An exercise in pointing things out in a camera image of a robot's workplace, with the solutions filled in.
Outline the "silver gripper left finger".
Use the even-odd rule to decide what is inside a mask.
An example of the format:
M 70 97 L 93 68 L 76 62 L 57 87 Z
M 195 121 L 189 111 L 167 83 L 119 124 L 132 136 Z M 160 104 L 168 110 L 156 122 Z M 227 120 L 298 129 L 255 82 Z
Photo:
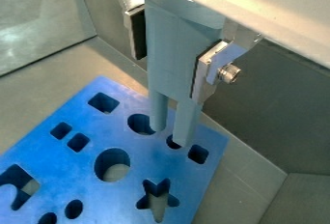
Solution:
M 147 55 L 144 0 L 119 0 L 124 13 L 124 26 L 128 29 L 131 56 L 140 60 Z

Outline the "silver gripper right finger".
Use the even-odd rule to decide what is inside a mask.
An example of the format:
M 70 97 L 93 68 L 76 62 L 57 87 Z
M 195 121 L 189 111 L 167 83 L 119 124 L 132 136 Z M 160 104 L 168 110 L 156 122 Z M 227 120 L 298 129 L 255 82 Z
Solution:
M 233 21 L 225 21 L 220 40 L 197 57 L 191 99 L 201 104 L 213 94 L 216 84 L 231 84 L 237 79 L 240 69 L 232 65 L 263 39 L 263 36 Z

